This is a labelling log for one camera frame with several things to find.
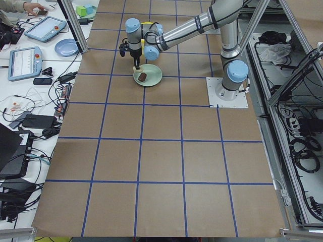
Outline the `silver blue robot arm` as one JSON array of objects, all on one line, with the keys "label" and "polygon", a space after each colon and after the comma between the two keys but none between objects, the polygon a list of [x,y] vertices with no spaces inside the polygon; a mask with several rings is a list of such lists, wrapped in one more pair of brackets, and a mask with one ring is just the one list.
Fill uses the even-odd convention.
[{"label": "silver blue robot arm", "polygon": [[119,46],[121,56],[129,52],[133,58],[133,77],[141,86],[151,87],[162,79],[160,68],[140,64],[141,56],[155,61],[159,54],[198,35],[207,35],[210,30],[221,33],[221,56],[233,59],[241,52],[238,42],[238,17],[247,1],[212,1],[207,11],[192,17],[175,29],[165,32],[158,22],[140,22],[130,18],[125,22],[127,37]]}]

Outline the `person's hand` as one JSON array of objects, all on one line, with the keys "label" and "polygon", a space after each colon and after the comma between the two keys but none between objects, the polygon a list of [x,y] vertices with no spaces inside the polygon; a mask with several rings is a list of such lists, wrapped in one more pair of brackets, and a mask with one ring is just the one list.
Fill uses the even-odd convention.
[{"label": "person's hand", "polygon": [[39,3],[29,3],[29,2],[24,2],[23,3],[23,9],[33,15],[33,16],[37,16],[37,13],[34,11],[35,9],[38,9],[39,11],[46,11],[46,8],[44,6],[42,6]]}]

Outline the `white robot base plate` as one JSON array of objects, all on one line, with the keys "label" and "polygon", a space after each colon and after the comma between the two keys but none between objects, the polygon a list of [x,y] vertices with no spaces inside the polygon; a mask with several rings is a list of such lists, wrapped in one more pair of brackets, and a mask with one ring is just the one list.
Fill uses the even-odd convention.
[{"label": "white robot base plate", "polygon": [[248,108],[243,84],[236,91],[228,91],[222,86],[221,77],[207,77],[206,86],[209,107],[211,108]]}]

